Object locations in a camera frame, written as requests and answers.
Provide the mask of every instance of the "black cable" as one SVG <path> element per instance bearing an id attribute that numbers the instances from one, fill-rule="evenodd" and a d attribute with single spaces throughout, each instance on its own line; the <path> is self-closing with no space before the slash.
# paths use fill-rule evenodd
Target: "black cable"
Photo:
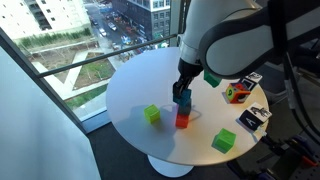
<path id="1" fill-rule="evenodd" d="M 295 76 L 293 74 L 293 71 L 292 71 L 292 66 L 291 66 L 291 63 L 290 63 L 290 57 L 289 57 L 289 54 L 286 53 L 286 55 L 283 57 L 283 65 L 284 65 L 284 74 L 285 74 L 285 80 L 290 80 L 291 82 L 291 85 L 292 85 L 292 89 L 293 89 L 293 92 L 294 92 L 294 95 L 296 97 L 296 101 L 297 101 L 297 104 L 307 122 L 307 124 L 309 125 L 309 127 L 311 128 L 311 130 L 317 134 L 318 136 L 320 136 L 320 132 L 319 130 L 314 126 L 314 124 L 312 123 L 312 121 L 310 120 L 307 112 L 306 112 L 306 109 L 303 105 L 303 102 L 301 100 L 301 95 L 300 95 L 300 92 L 299 92 L 299 89 L 298 89 L 298 86 L 297 86 L 297 83 L 295 81 Z M 313 140 L 315 141 L 317 144 L 320 145 L 319 141 L 316 140 L 316 138 L 305 128 L 304 124 L 301 122 L 299 116 L 297 115 L 296 111 L 295 111 L 295 107 L 294 107 L 294 103 L 295 102 L 292 102 L 293 99 L 290 99 L 290 97 L 292 97 L 290 95 L 290 88 L 287 88 L 287 91 L 288 91 L 288 100 L 289 100 L 289 106 L 290 106 L 290 109 L 292 109 L 292 112 L 293 112 L 293 115 L 296 119 L 296 121 L 298 122 L 298 124 L 300 125 L 300 127 L 306 132 L 306 134 Z"/>
<path id="2" fill-rule="evenodd" d="M 303 129 L 303 131 L 313 140 L 313 142 L 315 142 L 316 144 L 318 144 L 320 146 L 320 142 L 317 140 L 317 138 L 315 138 L 310 132 L 309 130 L 303 125 L 303 123 L 301 122 L 297 111 L 295 109 L 292 109 L 292 114 L 294 116 L 294 118 L 297 120 L 298 124 L 301 126 L 301 128 Z"/>

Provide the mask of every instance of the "red cube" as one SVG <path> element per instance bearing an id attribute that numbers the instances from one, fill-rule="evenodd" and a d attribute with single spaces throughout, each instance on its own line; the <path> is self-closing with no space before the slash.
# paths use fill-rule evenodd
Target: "red cube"
<path id="1" fill-rule="evenodd" d="M 176 118 L 176 127 L 186 128 L 188 127 L 189 116 L 177 114 Z"/>

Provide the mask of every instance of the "table base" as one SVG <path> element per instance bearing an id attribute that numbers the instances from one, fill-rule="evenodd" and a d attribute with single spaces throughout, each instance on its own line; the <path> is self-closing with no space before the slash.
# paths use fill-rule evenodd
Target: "table base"
<path id="1" fill-rule="evenodd" d="M 148 159 L 152 167 L 158 173 L 166 177 L 171 177 L 171 178 L 181 177 L 183 175 L 186 175 L 193 168 L 193 166 L 185 166 L 185 165 L 165 162 L 149 155 L 148 155 Z"/>

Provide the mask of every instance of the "green cube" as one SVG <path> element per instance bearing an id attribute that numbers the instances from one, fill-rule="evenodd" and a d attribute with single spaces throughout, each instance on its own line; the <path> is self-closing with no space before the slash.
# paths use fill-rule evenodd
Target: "green cube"
<path id="1" fill-rule="evenodd" d="M 222 128 L 219 134 L 214 138 L 211 146 L 226 153 L 233 147 L 235 139 L 236 134 Z"/>
<path id="2" fill-rule="evenodd" d="M 203 79 L 207 81 L 213 88 L 217 87 L 221 82 L 221 78 L 213 76 L 208 71 L 204 71 Z"/>
<path id="3" fill-rule="evenodd" d="M 153 123 L 160 119 L 160 111 L 154 104 L 152 104 L 144 109 L 144 117 L 149 121 L 149 123 Z"/>

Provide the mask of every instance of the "orange cube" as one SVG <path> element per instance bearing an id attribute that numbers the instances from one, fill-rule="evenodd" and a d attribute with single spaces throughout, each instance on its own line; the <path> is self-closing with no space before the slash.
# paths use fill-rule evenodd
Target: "orange cube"
<path id="1" fill-rule="evenodd" d="M 230 83 L 226 95 L 230 103 L 244 103 L 250 91 L 242 83 Z"/>

